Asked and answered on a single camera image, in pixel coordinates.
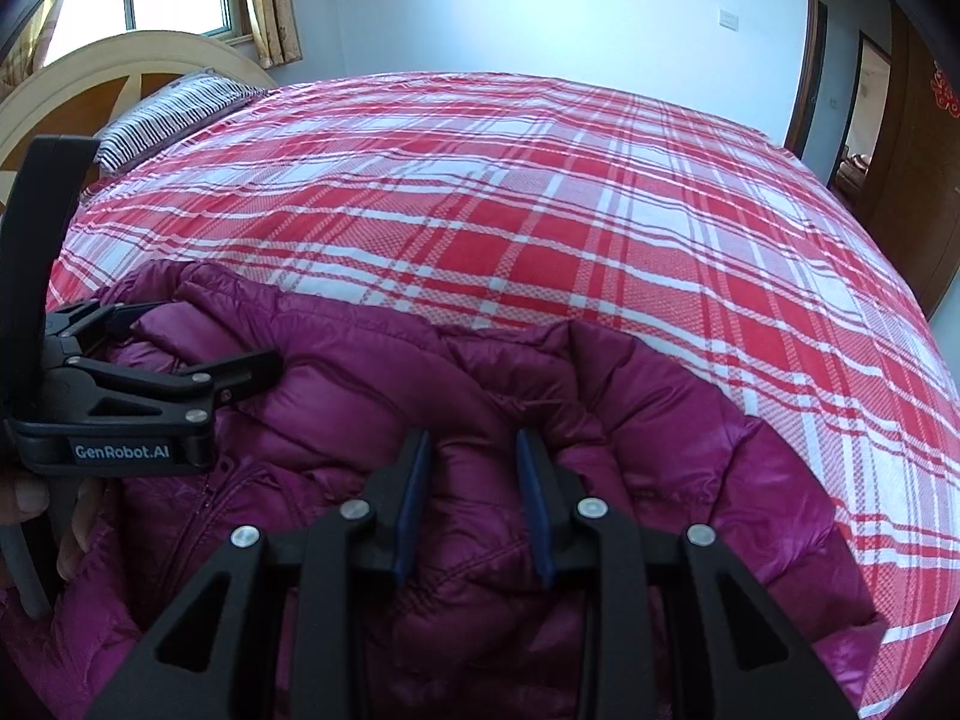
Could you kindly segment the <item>person's left hand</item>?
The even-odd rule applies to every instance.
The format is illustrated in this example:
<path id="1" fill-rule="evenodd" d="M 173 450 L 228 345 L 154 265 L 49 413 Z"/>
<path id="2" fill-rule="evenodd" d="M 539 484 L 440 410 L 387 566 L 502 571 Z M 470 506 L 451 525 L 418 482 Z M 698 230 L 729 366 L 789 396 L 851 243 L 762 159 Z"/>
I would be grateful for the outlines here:
<path id="1" fill-rule="evenodd" d="M 93 528 L 103 504 L 103 489 L 94 478 L 70 481 L 73 502 L 50 497 L 50 489 L 40 479 L 3 478 L 0 493 L 2 525 L 29 525 L 36 522 L 31 539 L 52 553 L 57 546 L 55 570 L 64 582 L 71 582 L 83 559 L 91 551 Z"/>

